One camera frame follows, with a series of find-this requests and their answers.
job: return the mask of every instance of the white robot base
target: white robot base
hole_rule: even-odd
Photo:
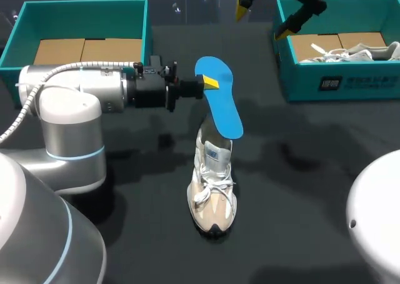
[[[350,236],[380,283],[400,283],[400,151],[367,166],[347,200]]]

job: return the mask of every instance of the shoe logo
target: shoe logo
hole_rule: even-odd
[[[207,151],[207,155],[208,155],[209,157],[211,157],[212,159],[214,159],[214,160],[218,160],[218,154],[217,154],[216,151],[208,150],[208,151]]]

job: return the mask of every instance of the sneaker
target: sneaker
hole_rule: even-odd
[[[400,60],[400,43],[395,41],[389,46],[382,48],[374,48],[363,43],[356,45],[347,50],[349,55],[356,54],[360,51],[369,51],[374,61],[399,61]]]
[[[220,235],[232,225],[237,209],[231,176],[232,141],[216,135],[204,137],[206,128],[205,122],[197,134],[187,202],[197,226],[205,233]]]
[[[333,49],[332,51],[326,52],[323,48],[312,43],[312,48],[322,54],[322,57],[313,59],[306,59],[300,61],[300,63],[329,63],[329,62],[361,62],[361,61],[373,61],[373,56],[368,49],[360,49],[358,52],[349,53],[347,49]]]

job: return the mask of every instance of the shoe tongue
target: shoe tongue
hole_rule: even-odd
[[[204,155],[206,169],[216,173],[223,173],[231,160],[231,151],[219,148],[209,141],[204,144]]]

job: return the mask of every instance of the blue insole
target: blue insole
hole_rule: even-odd
[[[212,118],[222,137],[240,138],[243,135],[243,125],[232,96],[232,71],[218,58],[202,57],[197,61],[194,73],[218,81],[219,89],[204,90]]]

